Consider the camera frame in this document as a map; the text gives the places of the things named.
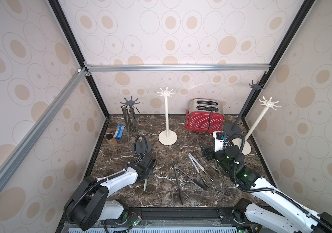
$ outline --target brown marble surface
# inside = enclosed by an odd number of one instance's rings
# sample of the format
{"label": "brown marble surface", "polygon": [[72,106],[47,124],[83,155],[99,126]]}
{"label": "brown marble surface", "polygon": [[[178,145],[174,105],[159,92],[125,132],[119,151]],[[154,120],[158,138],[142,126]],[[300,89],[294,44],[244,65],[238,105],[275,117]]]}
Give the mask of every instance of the brown marble surface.
{"label": "brown marble surface", "polygon": [[[165,146],[158,141],[158,135],[165,130],[164,115],[144,115],[148,124],[137,116],[140,133],[144,134],[147,140],[152,144],[150,155],[158,161],[156,168],[153,170],[154,177],[148,179],[146,191],[144,191],[144,182],[135,183],[114,193],[108,200],[120,199],[131,207],[180,207],[182,206],[178,196],[178,185],[175,179],[173,166],[176,165],[184,172],[201,181],[196,175],[196,170],[188,158],[188,153],[196,150],[201,155],[198,141],[202,141],[208,145],[212,143],[212,133],[201,133],[187,130],[184,127],[185,115],[170,115],[169,127],[178,135],[178,140],[171,146]],[[224,123],[234,122],[236,116],[224,116]],[[125,124],[122,115],[114,115],[109,122],[107,133],[114,133],[117,125]],[[246,133],[242,122],[239,122],[243,133]],[[123,169],[127,162],[136,159],[132,154],[131,148],[135,142],[135,138],[128,139],[128,132],[125,129],[122,138],[117,139],[118,145],[113,147],[108,144],[106,139],[103,140],[97,160],[94,164],[92,176],[94,178],[108,176]],[[248,193],[233,188],[233,183],[224,176],[225,183],[230,188],[227,193],[222,185],[220,175],[206,165],[203,159],[202,165],[212,175],[212,182],[205,174],[203,178],[211,191],[205,191],[192,183],[185,175],[179,173],[178,178],[181,182],[184,206],[186,207],[215,207],[215,206],[234,206],[241,198],[247,198],[256,204],[267,205],[260,199]],[[257,171],[266,178],[266,173],[260,163],[260,160],[252,147],[252,152],[246,156],[245,162],[250,168]]]}

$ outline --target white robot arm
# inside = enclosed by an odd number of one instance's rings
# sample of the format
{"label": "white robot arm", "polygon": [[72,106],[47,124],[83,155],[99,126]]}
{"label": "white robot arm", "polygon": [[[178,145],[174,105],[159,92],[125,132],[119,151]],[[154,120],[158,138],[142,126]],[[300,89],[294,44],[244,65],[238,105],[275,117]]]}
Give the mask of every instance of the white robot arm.
{"label": "white robot arm", "polygon": [[117,201],[106,201],[107,197],[127,185],[153,177],[155,165],[156,160],[145,154],[108,177],[85,177],[64,207],[67,221],[87,230],[97,221],[120,218],[124,207]]}
{"label": "white robot arm", "polygon": [[[245,143],[242,133],[228,137],[223,132],[213,133],[214,148],[200,143],[202,156],[207,160],[215,159],[234,184],[241,191],[251,193],[269,204],[282,216],[264,210],[246,199],[241,199],[235,207],[238,212],[244,213],[249,221],[261,224],[277,233],[302,232],[314,233],[317,228],[320,232],[332,233],[332,216],[326,212],[321,215],[300,203],[271,185],[252,169],[243,164],[245,156],[242,149]],[[240,147],[230,145],[234,136],[241,137]]]}

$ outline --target black tongs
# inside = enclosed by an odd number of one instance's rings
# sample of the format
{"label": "black tongs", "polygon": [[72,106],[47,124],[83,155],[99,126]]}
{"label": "black tongs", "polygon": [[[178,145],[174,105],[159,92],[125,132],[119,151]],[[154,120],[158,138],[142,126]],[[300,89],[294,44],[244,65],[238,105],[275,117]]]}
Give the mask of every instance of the black tongs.
{"label": "black tongs", "polygon": [[207,187],[202,184],[201,182],[199,182],[196,179],[193,179],[190,175],[188,175],[187,173],[185,173],[183,170],[181,170],[180,168],[178,168],[177,166],[174,165],[174,171],[175,171],[175,177],[176,177],[176,182],[178,183],[178,191],[179,191],[179,198],[180,198],[180,202],[182,203],[182,205],[184,205],[183,203],[183,198],[182,198],[182,191],[180,188],[180,183],[179,183],[179,179],[178,179],[178,173],[176,172],[177,170],[179,170],[181,173],[183,173],[184,175],[186,175],[189,179],[191,179],[193,181],[193,183],[197,184],[198,186],[200,186],[202,189],[207,190]]}

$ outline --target black cable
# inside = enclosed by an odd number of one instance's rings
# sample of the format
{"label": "black cable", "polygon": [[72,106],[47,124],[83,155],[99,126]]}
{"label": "black cable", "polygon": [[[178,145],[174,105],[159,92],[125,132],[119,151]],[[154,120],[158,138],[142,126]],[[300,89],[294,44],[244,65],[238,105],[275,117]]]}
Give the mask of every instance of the black cable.
{"label": "black cable", "polygon": [[[105,233],[109,233],[108,229],[106,228],[106,224],[105,224],[105,221],[102,220],[102,224],[104,226],[104,230],[105,230]],[[133,228],[134,226],[130,226],[129,228],[127,228],[126,230],[121,230],[121,231],[113,231],[113,233],[127,233],[127,232],[130,232],[130,230]]]}
{"label": "black cable", "polygon": [[121,171],[120,173],[117,173],[117,174],[114,174],[112,176],[109,176],[105,179],[102,179],[98,182],[96,182],[95,184],[93,184],[92,186],[88,187],[87,190],[81,195],[81,197],[74,203],[74,205],[72,206],[72,208],[70,209],[68,215],[67,215],[67,221],[68,223],[75,223],[74,220],[72,219],[72,213],[74,211],[74,209],[77,207],[77,205],[83,200],[83,198],[85,198],[93,189],[95,189],[96,187],[98,187],[100,184],[108,181],[108,180],[111,180],[111,179],[114,179],[120,175],[123,175],[125,174],[126,171]]}
{"label": "black cable", "polygon": [[103,226],[104,226],[105,233],[109,233],[108,229],[106,228],[105,221],[102,220],[101,223],[102,223]]}
{"label": "black cable", "polygon": [[206,132],[209,132],[209,129],[210,129],[210,122],[211,122],[211,114],[213,113],[213,111],[210,112],[210,115],[209,115],[209,127],[207,128]]}
{"label": "black cable", "polygon": [[240,157],[240,155],[242,153],[243,146],[245,145],[245,138],[242,133],[234,133],[232,136],[230,136],[228,139],[226,139],[226,141],[230,141],[230,139],[237,134],[239,134],[240,138],[241,138],[241,147],[240,147],[240,150],[239,150],[236,158],[234,159],[234,165],[233,165],[233,182],[237,186],[237,188],[239,190],[241,190],[243,192],[247,192],[247,193],[263,192],[263,191],[276,193],[276,194],[282,196],[283,198],[285,198],[286,200],[288,200],[289,202],[291,202],[294,206],[296,206],[298,209],[300,209],[303,213],[309,214],[310,218],[312,218],[313,220],[318,222],[320,225],[322,225],[324,228],[326,228],[327,230],[329,230],[332,233],[332,228],[329,225],[327,225],[325,222],[323,222],[321,219],[317,218],[313,214],[310,214],[305,208],[303,208],[301,205],[299,205],[296,201],[294,201],[292,198],[287,196],[285,193],[282,193],[279,190],[275,190],[275,189],[271,189],[271,188],[243,189],[242,187],[240,187],[238,185],[237,178],[236,178],[237,162],[238,162],[238,158]]}
{"label": "black cable", "polygon": [[136,139],[135,139],[135,143],[134,143],[134,153],[136,156],[139,157],[138,153],[136,152],[136,142],[139,140],[139,138],[142,137],[144,139],[144,144],[145,144],[145,152],[143,153],[143,155],[146,155],[148,152],[148,143],[147,143],[147,139],[145,138],[144,135],[139,134]]}

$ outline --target metal rail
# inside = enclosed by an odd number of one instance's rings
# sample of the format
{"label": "metal rail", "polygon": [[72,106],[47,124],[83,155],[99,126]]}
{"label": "metal rail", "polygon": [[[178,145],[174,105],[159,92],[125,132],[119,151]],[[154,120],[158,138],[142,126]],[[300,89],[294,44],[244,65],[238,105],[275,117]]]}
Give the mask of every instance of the metal rail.
{"label": "metal rail", "polygon": [[87,65],[89,72],[269,70],[269,64]]}
{"label": "metal rail", "polygon": [[58,94],[55,100],[43,113],[42,117],[34,124],[29,130],[24,140],[20,142],[9,159],[5,162],[4,166],[0,169],[0,192],[10,180],[11,176],[15,173],[21,162],[28,155],[30,150],[38,141],[39,137],[51,123],[57,112],[61,109],[70,94],[73,92],[79,81],[87,74],[85,68],[81,68],[80,72],[76,72],[70,79],[62,91]]}

